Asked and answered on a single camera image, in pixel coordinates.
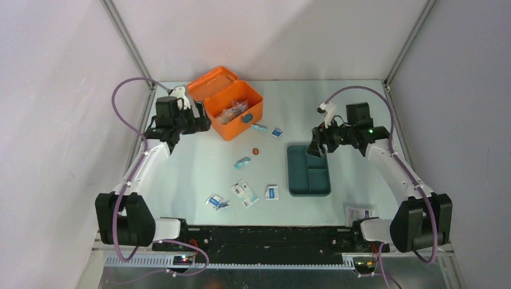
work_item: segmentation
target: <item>plastic wrapper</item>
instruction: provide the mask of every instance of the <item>plastic wrapper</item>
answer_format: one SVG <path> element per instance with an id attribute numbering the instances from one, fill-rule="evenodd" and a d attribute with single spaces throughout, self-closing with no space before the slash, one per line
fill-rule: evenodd
<path id="1" fill-rule="evenodd" d="M 216 120 L 223 125 L 228 124 L 231 120 L 237 118 L 242 113 L 248 110 L 248 101 L 238 102 L 232 101 L 233 107 L 223 110 L 223 112 L 216 117 Z"/>

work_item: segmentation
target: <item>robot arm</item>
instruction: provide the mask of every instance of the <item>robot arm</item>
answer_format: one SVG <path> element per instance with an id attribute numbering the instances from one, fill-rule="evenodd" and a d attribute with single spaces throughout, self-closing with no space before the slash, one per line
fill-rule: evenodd
<path id="1" fill-rule="evenodd" d="M 367 103 L 347 105 L 348 123 L 341 126 L 331 115 L 336 111 L 335 105 L 327 105 L 329 109 L 325 109 L 324 105 L 318 108 L 320 113 L 325 114 L 325 122 L 313 128 L 307 153 L 322 157 L 326 152 L 334 152 L 339 145 L 353 146 L 378 169 L 400 205 L 393 220 L 374 218 L 355 221 L 353 226 L 360 228 L 363 238 L 393 243 L 401 252 L 432 247 L 431 218 L 418 191 L 420 187 L 433 207 L 438 245 L 447 243 L 453 206 L 451 199 L 446 194 L 436 194 L 406 162 L 393 157 L 397 152 L 389 150 L 389 132 L 383 126 L 373 126 Z"/>
<path id="2" fill-rule="evenodd" d="M 122 182 L 109 194 L 99 194 L 95 201 L 101 241 L 113 244 L 112 221 L 114 205 L 118 200 L 119 192 L 126 184 L 128 186 L 122 196 L 118 216 L 118 240 L 120 245 L 149 246 L 154 240 L 175 239 L 180 232 L 181 221 L 177 219 L 154 220 L 144 197 L 147 198 L 149 186 L 161 163 L 167 160 L 179 142 L 181 134 L 194 134 L 208 131 L 211 121 L 205 113 L 201 102 L 194 102 L 197 116 L 187 97 L 185 86 L 179 86 L 169 91 L 169 96 L 156 100 L 156 115 L 144 132 L 148 148 L 143 144 L 135 157 L 140 159 L 145 155 L 138 166 L 134 161 Z M 131 182 L 127 182 L 134 172 Z"/>

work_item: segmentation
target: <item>orange box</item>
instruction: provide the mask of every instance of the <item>orange box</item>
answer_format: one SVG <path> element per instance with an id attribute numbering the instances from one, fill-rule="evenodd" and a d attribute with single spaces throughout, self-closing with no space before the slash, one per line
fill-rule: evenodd
<path id="1" fill-rule="evenodd" d="M 263 97 L 224 66 L 219 66 L 188 84 L 188 94 L 196 101 L 204 101 L 204 108 L 213 128 L 226 141 L 232 140 L 263 117 Z M 216 118 L 223 110 L 233 106 L 233 100 L 248 100 L 248 110 L 223 125 Z"/>

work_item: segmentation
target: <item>white table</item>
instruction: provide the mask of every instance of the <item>white table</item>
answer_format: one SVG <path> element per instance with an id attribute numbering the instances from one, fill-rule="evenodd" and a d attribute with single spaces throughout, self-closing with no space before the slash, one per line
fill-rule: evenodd
<path id="1" fill-rule="evenodd" d="M 381 82 L 363 81 L 249 81 L 264 98 L 259 124 L 281 128 L 279 139 L 252 128 L 232 141 L 224 141 L 212 128 L 208 132 L 183 135 L 170 158 L 161 165 L 148 192 L 148 206 L 154 217 L 185 218 L 192 225 L 323 226 L 346 224 L 345 207 L 375 208 L 377 215 L 391 219 L 397 203 L 389 187 L 358 150 L 340 146 L 328 154 L 332 192 L 326 197 L 293 197 L 289 194 L 286 148 L 308 144 L 311 130 L 322 122 L 318 105 L 336 90 L 365 85 L 380 93 Z M 172 88 L 183 82 L 164 82 Z M 162 89 L 155 95 L 166 96 Z M 345 118 L 345 105 L 368 102 L 375 126 L 390 130 L 390 115 L 384 103 L 364 90 L 349 90 L 333 102 Z M 154 105 L 150 116 L 155 114 Z M 401 150 L 397 135 L 395 147 Z M 259 155 L 252 149 L 258 148 Z M 243 157 L 252 161 L 242 170 L 233 165 Z M 245 179 L 259 200 L 249 208 L 230 187 Z M 268 185 L 278 185 L 279 200 L 265 200 Z M 205 204 L 216 193 L 231 201 L 228 208 L 213 210 Z"/>

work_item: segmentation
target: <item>metal beam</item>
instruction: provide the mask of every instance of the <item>metal beam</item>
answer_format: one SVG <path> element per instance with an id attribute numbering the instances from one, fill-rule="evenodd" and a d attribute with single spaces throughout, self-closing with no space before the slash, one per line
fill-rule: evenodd
<path id="1" fill-rule="evenodd" d="M 112 0 L 101 0 L 101 3 L 103 4 L 105 11 L 110 17 L 112 24 L 115 26 L 115 29 L 119 33 L 122 42 L 126 46 L 126 49 L 128 50 L 128 53 L 130 54 L 131 59 L 133 59 L 133 62 L 135 63 L 135 66 L 137 67 L 140 74 L 144 77 L 151 78 L 149 70 L 147 69 L 147 66 L 144 63 L 142 56 L 140 55 L 140 52 L 137 49 L 137 46 L 133 42 L 133 39 L 131 38 L 130 33 L 128 32 L 128 28 L 126 28 L 126 25 L 124 24 L 124 21 L 122 20 L 119 11 L 115 7 L 115 4 L 113 3 Z M 147 86 L 151 89 L 152 83 L 149 81 L 146 81 L 146 83 Z"/>
<path id="2" fill-rule="evenodd" d="M 419 18 L 415 22 L 415 25 L 413 26 L 410 34 L 408 35 L 408 38 L 406 38 L 406 41 L 404 42 L 404 45 L 401 48 L 398 57 L 394 61 L 392 68 L 390 68 L 390 72 L 387 75 L 387 78 L 385 78 L 386 85 L 389 85 L 396 76 L 396 73 L 400 68 L 401 63 L 406 58 L 406 55 L 410 51 L 410 48 L 412 47 L 413 43 L 415 42 L 415 39 L 417 38 L 417 35 L 421 31 L 422 27 L 424 26 L 424 23 L 428 19 L 429 15 L 431 14 L 431 11 L 433 10 L 437 2 L 438 0 L 428 0 L 424 5 L 424 8 L 422 9 Z"/>

